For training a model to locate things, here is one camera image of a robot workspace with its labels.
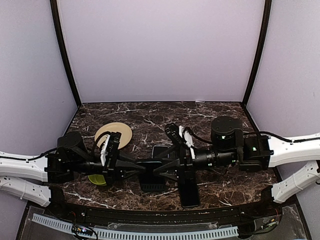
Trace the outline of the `teal edged phone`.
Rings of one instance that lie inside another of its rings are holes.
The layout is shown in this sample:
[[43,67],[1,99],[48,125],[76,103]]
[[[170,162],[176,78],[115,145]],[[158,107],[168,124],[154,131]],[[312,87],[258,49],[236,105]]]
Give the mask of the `teal edged phone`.
[[137,165],[145,168],[145,175],[154,175],[154,170],[161,167],[163,163],[161,161],[140,161]]

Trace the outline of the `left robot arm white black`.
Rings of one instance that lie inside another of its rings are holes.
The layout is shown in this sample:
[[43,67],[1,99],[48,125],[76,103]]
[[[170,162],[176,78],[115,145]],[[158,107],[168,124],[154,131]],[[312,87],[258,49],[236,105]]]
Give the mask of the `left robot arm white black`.
[[120,154],[121,133],[107,131],[103,135],[107,138],[100,154],[95,154],[96,143],[86,148],[78,131],[58,138],[56,148],[39,156],[1,152],[1,190],[42,207],[50,206],[58,217],[67,218],[71,208],[56,185],[73,181],[75,173],[102,175],[106,184],[112,185],[146,172],[144,166]]

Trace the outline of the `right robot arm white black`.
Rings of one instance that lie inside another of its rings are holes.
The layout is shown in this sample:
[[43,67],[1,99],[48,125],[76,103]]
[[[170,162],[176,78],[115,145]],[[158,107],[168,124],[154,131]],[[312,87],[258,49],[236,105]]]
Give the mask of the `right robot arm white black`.
[[219,116],[211,122],[208,147],[196,148],[195,135],[189,127],[168,123],[165,133],[172,141],[170,152],[177,158],[155,168],[153,175],[177,182],[180,202],[184,208],[198,207],[200,197],[196,171],[215,167],[238,165],[239,170],[255,173],[280,165],[305,162],[306,164],[285,180],[261,191],[255,213],[266,217],[291,196],[320,179],[319,133],[284,138],[266,131],[244,132],[240,119]]

